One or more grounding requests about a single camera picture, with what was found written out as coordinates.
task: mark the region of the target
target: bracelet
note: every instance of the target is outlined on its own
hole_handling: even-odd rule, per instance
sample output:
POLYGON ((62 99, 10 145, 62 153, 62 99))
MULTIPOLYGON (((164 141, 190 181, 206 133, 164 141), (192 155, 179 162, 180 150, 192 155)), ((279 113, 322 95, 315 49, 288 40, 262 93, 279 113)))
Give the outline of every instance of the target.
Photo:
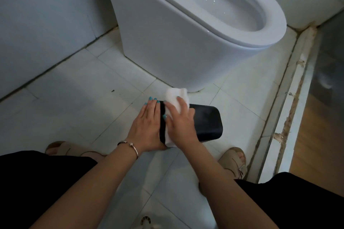
MULTIPOLYGON (((118 146, 119 144, 122 144, 122 143, 127 143, 127 141, 121 140, 121 141, 117 144, 117 146, 118 146)), ((129 147, 131 147, 131 148, 133 148, 133 149, 135 150, 136 155, 137 155, 136 159, 138 159, 138 158, 139 158, 139 153, 137 152, 137 150, 136 150, 136 148, 135 148, 135 146, 134 146, 134 143, 132 143, 132 142, 129 143, 129 147)))

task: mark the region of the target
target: white paper towel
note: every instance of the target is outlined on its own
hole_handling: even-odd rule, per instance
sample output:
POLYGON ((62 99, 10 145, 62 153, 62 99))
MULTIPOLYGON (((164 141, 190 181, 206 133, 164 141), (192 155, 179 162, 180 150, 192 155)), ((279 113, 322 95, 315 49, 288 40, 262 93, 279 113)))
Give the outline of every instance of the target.
MULTIPOLYGON (((180 113, 180 104, 177 101, 177 96, 182 97, 184 99, 184 101, 187 104, 187 109, 189 109, 190 101, 189 101, 189 96, 187 95, 187 89, 185 88, 182 88, 182 89, 168 88, 165 94, 165 100, 173 104, 176 107, 177 111, 180 113)), ((172 118, 170 111, 166 107, 165 107, 165 114, 170 115, 170 117, 172 118)), ((167 147, 176 147, 176 145, 173 143, 173 141, 171 140, 168 134, 167 126, 165 129, 165 145, 167 147)))

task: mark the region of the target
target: toilet bowl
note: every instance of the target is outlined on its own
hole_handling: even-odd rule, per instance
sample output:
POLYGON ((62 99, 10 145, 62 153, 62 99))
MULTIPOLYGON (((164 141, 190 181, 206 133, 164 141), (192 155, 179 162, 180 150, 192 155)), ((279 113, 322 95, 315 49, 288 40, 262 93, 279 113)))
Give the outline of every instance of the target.
POLYGON ((275 0, 111 0, 126 57, 199 91, 285 34, 275 0))

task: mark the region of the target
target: beige sandal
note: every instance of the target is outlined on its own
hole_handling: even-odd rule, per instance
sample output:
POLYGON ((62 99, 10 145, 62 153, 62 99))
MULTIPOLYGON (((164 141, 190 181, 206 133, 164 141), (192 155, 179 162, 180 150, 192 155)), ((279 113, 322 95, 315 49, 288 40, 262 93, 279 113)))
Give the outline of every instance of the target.
MULTIPOLYGON (((222 155, 222 157, 218 160, 218 162, 224 169, 228 169, 232 171, 235 179, 243 179, 247 173, 246 156, 241 148, 238 148, 238 147, 230 148, 222 155), (243 153, 243 157, 245 160, 244 163, 239 158, 238 152, 243 153)), ((198 184, 198 188, 201 194, 204 195, 202 192, 202 187, 200 186, 200 183, 198 184)))
POLYGON ((45 153, 48 149, 52 148, 58 148, 58 152, 55 156, 76 156, 80 157, 82 154, 88 153, 88 152, 94 152, 98 153, 99 155, 102 155, 103 157, 106 157, 106 155, 103 155, 97 151, 82 147, 80 145, 67 142, 67 141, 55 141, 53 143, 50 143, 47 148, 45 149, 45 153))

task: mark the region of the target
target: wooden floor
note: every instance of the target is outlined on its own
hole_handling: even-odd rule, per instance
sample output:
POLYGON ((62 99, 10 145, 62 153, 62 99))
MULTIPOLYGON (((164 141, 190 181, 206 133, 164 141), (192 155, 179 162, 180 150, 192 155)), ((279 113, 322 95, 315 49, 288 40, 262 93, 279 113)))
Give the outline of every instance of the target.
POLYGON ((290 173, 344 196, 344 140, 336 136, 330 110, 308 95, 290 173))

